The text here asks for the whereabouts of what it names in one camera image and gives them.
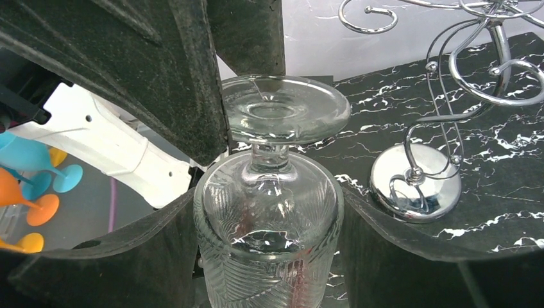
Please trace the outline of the clear wine glass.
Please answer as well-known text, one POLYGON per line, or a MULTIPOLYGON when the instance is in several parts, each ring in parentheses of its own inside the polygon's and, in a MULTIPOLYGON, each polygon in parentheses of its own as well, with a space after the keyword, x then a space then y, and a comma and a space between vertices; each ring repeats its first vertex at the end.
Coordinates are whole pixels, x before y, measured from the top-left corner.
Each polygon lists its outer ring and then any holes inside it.
POLYGON ((209 168, 194 193, 213 307, 318 307, 344 217, 342 189, 321 164, 289 151, 340 132, 351 106, 308 78, 222 82, 232 138, 251 145, 209 168))

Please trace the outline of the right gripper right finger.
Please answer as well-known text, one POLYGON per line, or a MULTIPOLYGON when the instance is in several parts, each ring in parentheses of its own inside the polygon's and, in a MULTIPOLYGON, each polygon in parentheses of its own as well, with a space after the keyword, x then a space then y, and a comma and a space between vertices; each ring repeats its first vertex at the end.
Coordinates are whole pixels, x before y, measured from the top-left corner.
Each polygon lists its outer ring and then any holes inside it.
POLYGON ((543 306, 543 250, 457 247, 343 194, 339 249, 351 307, 543 306))

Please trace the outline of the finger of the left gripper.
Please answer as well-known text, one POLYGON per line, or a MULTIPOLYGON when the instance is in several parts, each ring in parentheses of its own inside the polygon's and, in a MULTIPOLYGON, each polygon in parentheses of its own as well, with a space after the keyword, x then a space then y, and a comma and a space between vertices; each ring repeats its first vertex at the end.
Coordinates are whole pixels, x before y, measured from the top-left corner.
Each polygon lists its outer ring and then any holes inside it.
POLYGON ((237 75, 285 75, 281 0, 210 0, 216 52, 237 75))
POLYGON ((2 1, 1 44, 124 108, 202 166, 227 149, 205 1, 2 1))

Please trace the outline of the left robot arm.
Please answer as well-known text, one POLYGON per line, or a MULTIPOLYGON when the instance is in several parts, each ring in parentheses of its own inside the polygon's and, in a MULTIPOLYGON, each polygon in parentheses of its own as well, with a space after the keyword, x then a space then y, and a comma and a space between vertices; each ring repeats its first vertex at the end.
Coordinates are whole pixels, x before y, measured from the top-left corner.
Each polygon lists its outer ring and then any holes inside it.
POLYGON ((280 1, 2 1, 1 45, 62 77, 46 122, 14 134, 92 165, 162 208, 189 165, 109 111, 109 101, 201 166, 234 136, 218 61, 237 75, 285 74, 280 1))

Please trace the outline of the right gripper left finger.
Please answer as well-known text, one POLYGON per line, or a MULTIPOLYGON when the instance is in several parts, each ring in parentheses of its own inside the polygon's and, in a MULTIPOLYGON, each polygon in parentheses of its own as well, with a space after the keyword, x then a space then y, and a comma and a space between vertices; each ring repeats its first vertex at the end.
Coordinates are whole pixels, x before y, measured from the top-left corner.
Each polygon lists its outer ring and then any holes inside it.
POLYGON ((2 250, 1 306, 192 307, 193 196, 70 250, 2 250))

